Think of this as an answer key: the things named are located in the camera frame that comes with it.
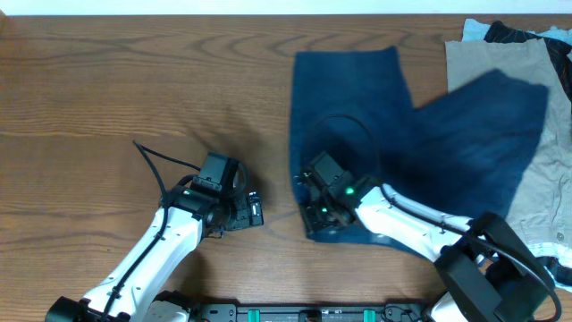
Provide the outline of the dark blue denim shorts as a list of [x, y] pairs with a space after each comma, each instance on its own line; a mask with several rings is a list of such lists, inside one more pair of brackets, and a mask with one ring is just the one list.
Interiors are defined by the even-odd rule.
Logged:
[[507, 216], [543, 131], [549, 90], [497, 69], [414, 107], [398, 50], [299, 52], [290, 113], [290, 175], [307, 238], [403, 249], [358, 225], [333, 228], [308, 208], [302, 170], [328, 153], [354, 176], [448, 214]]

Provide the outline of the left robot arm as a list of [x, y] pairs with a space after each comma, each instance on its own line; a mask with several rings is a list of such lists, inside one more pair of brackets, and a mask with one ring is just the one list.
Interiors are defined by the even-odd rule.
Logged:
[[219, 197], [176, 185], [152, 224], [100, 285], [75, 301], [60, 297], [46, 321], [191, 321], [182, 295], [162, 287], [174, 269], [205, 238], [264, 224], [257, 192]]

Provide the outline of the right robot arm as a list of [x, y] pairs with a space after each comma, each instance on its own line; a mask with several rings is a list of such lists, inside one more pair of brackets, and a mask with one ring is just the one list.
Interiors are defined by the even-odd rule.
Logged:
[[433, 263], [447, 292], [429, 310], [431, 321], [534, 321], [546, 301], [562, 316], [555, 283], [509, 224], [485, 213], [454, 216], [408, 199], [371, 176], [305, 172], [310, 200], [302, 215], [310, 231], [360, 225]]

